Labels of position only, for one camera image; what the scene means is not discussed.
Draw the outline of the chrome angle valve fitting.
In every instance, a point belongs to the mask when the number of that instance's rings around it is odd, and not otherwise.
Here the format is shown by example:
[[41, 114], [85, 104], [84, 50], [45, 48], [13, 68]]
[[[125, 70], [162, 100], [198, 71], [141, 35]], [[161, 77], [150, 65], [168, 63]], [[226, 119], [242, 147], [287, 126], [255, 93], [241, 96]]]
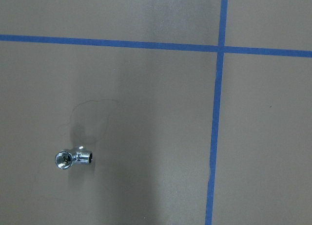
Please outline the chrome angle valve fitting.
[[93, 152], [84, 146], [64, 149], [55, 156], [55, 164], [59, 169], [68, 169], [74, 165], [89, 165], [92, 160]]

